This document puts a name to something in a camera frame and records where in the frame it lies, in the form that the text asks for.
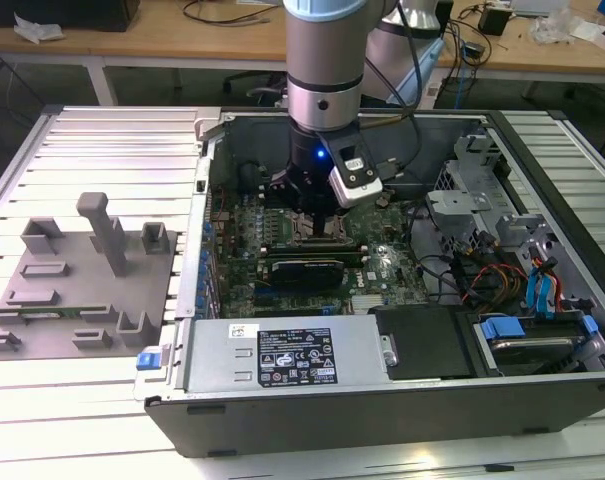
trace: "warning label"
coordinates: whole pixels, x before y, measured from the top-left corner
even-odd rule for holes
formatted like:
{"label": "warning label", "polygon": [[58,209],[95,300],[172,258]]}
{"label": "warning label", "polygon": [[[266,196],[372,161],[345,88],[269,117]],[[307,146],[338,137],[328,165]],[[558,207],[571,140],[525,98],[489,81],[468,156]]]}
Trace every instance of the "warning label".
{"label": "warning label", "polygon": [[263,387],[338,383],[331,329],[258,332],[258,372]]}

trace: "motherboard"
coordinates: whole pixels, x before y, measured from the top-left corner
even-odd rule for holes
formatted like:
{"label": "motherboard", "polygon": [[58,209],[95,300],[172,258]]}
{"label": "motherboard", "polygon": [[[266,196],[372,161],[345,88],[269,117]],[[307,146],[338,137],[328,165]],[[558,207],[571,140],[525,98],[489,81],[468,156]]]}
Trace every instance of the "motherboard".
{"label": "motherboard", "polygon": [[220,316],[365,314],[380,305],[428,301],[406,242],[407,202],[352,209],[321,238],[304,214],[262,196],[211,201]]}

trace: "wooden table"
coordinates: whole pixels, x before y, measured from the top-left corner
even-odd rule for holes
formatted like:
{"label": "wooden table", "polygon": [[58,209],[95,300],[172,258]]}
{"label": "wooden table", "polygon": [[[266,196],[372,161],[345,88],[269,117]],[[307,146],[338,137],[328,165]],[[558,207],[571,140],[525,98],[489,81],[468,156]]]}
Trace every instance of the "wooden table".
{"label": "wooden table", "polygon": [[[106,66],[286,70],[284,10],[263,15],[269,23],[221,28],[186,18],[183,0],[141,0],[126,32],[64,29],[67,38],[35,45],[0,28],[0,53],[9,62],[83,65],[100,105],[116,105]],[[221,20],[263,9],[232,0],[204,4],[201,16]]]}
{"label": "wooden table", "polygon": [[[10,62],[71,64],[87,68],[101,105],[115,105],[116,97],[104,74],[106,66],[167,68],[211,68],[282,71],[286,69],[284,11],[265,14],[271,21],[248,27],[220,28],[204,25],[182,15],[177,3],[182,0],[141,0],[138,15],[124,33],[65,29],[67,38],[56,42],[32,44],[12,29],[0,28],[0,53]],[[477,0],[456,0],[454,18]],[[599,0],[573,0],[574,12],[587,20],[599,19]],[[240,6],[232,0],[205,4],[202,16],[211,19],[232,18],[257,11],[260,6]],[[477,25],[478,14],[466,19]],[[571,45],[536,45],[528,30],[531,20],[516,18],[504,35],[491,37],[493,54],[478,72],[480,78],[605,83],[605,52],[576,39]],[[485,43],[466,27],[462,36],[468,41]],[[444,78],[453,62],[449,48],[440,58],[429,86]]]}

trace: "floor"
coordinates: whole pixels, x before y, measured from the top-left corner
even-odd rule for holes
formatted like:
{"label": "floor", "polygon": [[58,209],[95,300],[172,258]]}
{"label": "floor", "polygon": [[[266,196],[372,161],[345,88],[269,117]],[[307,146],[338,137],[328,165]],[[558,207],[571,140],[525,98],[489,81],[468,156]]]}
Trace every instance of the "floor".
{"label": "floor", "polygon": [[[19,65],[17,72],[48,104],[96,105],[91,84],[82,67]],[[222,80],[235,72],[183,70],[184,86],[173,88],[171,70],[112,67],[121,105],[228,105],[250,106],[256,100],[245,92],[263,84],[265,77],[233,84],[230,94],[222,92]],[[28,134],[28,120],[37,119],[38,102],[7,68],[0,69],[0,176]],[[561,110],[587,139],[599,148],[605,141],[605,85],[577,85],[572,98],[570,86],[541,83],[531,100],[521,97],[525,84],[514,81],[478,80],[463,96],[462,107],[501,110]],[[453,108],[457,88],[443,92],[437,108]]]}

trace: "sticker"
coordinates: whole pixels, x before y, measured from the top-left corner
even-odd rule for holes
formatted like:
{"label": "sticker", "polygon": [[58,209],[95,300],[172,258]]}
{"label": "sticker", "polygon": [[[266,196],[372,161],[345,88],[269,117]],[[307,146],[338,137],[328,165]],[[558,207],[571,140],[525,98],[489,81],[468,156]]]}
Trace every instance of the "sticker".
{"label": "sticker", "polygon": [[49,313],[25,313],[24,315],[21,315],[22,318],[24,318],[25,320],[35,320],[35,319],[42,319],[42,318],[62,318],[62,315],[60,315],[59,313],[55,313],[55,312],[49,312]]}
{"label": "sticker", "polygon": [[258,330],[258,323],[232,323],[229,325],[229,338],[257,338]]}
{"label": "sticker", "polygon": [[297,387],[338,383],[329,328],[260,331],[257,332],[257,338],[258,383],[261,386]]}

